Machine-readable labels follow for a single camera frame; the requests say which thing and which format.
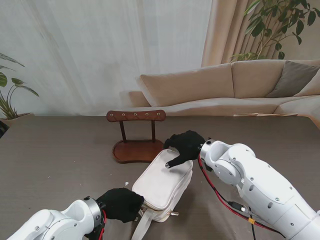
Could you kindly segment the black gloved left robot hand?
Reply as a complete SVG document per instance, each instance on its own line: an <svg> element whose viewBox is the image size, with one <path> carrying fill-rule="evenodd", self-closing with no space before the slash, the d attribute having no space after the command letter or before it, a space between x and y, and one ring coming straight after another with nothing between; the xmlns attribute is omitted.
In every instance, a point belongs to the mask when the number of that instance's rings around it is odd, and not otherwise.
<svg viewBox="0 0 320 240"><path fill-rule="evenodd" d="M127 188L113 188L96 201L107 219L128 223L136 220L145 199Z"/></svg>

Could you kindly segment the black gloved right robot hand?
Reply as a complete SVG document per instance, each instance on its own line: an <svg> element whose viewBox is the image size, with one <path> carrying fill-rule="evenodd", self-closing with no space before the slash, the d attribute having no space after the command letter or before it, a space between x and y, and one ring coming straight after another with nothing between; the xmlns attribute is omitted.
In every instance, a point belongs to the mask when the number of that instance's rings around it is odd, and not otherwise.
<svg viewBox="0 0 320 240"><path fill-rule="evenodd" d="M164 149L175 148L179 156L165 164L167 169L181 165L187 161L196 160L205 139L197 132L188 130L181 134L173 134L163 145Z"/></svg>

